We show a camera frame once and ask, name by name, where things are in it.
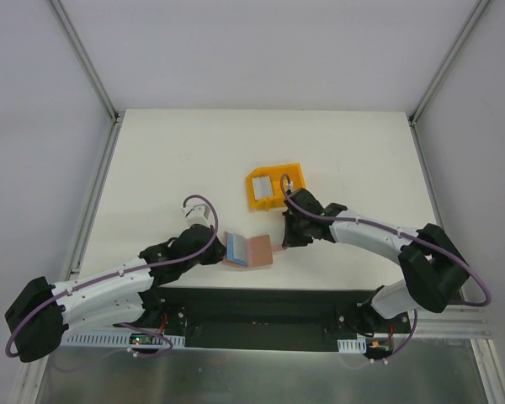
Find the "brown leather card holder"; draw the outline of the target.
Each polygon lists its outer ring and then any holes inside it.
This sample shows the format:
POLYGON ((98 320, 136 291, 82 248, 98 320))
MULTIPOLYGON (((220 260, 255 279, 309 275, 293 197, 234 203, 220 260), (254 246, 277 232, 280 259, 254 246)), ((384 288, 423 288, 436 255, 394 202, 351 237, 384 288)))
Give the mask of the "brown leather card holder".
POLYGON ((225 232, 226 255, 223 263, 240 269, 263 268, 273 264, 274 255, 285 250, 281 244, 273 244, 269 234, 246 238, 225 232))

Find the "yellow plastic bin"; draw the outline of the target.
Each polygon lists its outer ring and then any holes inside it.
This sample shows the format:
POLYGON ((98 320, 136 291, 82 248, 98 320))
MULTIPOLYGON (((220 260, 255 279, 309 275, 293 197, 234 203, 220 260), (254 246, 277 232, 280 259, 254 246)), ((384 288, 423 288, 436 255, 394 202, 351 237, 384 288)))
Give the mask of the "yellow plastic bin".
POLYGON ((258 167, 247 175, 245 184, 247 190, 247 203, 250 210, 273 210, 285 207, 283 191, 281 190, 280 185, 280 180, 284 174, 287 174, 290 177, 297 189, 304 188, 306 186, 299 163, 258 167), (262 176, 270 177, 274 195, 271 198, 256 201, 253 195, 252 178, 262 176))

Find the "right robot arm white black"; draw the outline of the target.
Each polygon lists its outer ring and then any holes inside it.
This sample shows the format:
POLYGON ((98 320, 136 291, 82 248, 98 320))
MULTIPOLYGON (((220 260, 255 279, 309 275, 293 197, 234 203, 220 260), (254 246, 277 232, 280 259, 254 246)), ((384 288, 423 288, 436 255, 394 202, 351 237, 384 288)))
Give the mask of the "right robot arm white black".
POLYGON ((346 315, 349 322, 371 332, 381 332, 403 312, 418 308, 443 312, 470 277, 464 259, 439 226, 397 230, 359 217, 344 205, 322 206, 306 189, 286 191, 284 196, 284 247, 323 240, 364 249, 400 266, 401 280, 380 286, 346 315))

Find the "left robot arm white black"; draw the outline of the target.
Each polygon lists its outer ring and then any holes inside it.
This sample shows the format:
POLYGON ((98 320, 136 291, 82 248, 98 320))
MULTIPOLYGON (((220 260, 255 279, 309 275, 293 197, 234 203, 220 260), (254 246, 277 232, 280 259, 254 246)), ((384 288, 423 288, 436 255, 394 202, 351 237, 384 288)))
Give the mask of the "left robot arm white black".
POLYGON ((213 227, 193 225, 178 237, 146 247, 116 268, 84 279, 30 280, 5 312, 5 354, 23 363, 42 359, 68 338, 114 324, 155 326, 161 307, 147 293, 196 265, 219 263, 226 247, 213 227))

